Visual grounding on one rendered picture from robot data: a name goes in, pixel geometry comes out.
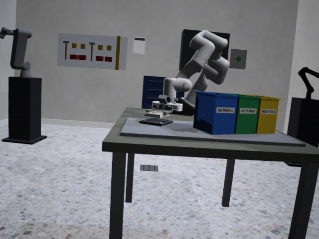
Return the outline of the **green bin with label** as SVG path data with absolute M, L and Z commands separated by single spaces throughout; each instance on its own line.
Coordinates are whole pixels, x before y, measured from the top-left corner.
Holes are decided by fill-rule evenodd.
M 231 95 L 240 96 L 237 101 L 234 134 L 255 134 L 259 99 L 261 97 L 241 94 Z

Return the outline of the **yellow open bin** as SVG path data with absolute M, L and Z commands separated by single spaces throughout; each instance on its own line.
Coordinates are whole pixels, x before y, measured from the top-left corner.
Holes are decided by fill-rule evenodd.
M 248 96 L 261 97 L 261 99 L 259 99 L 259 109 L 255 134 L 274 134 L 280 98 L 257 95 Z

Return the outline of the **blue bin with label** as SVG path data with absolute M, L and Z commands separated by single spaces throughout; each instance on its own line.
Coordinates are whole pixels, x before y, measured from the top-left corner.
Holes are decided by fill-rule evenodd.
M 196 92 L 193 128 L 211 135 L 234 134 L 237 95 Z

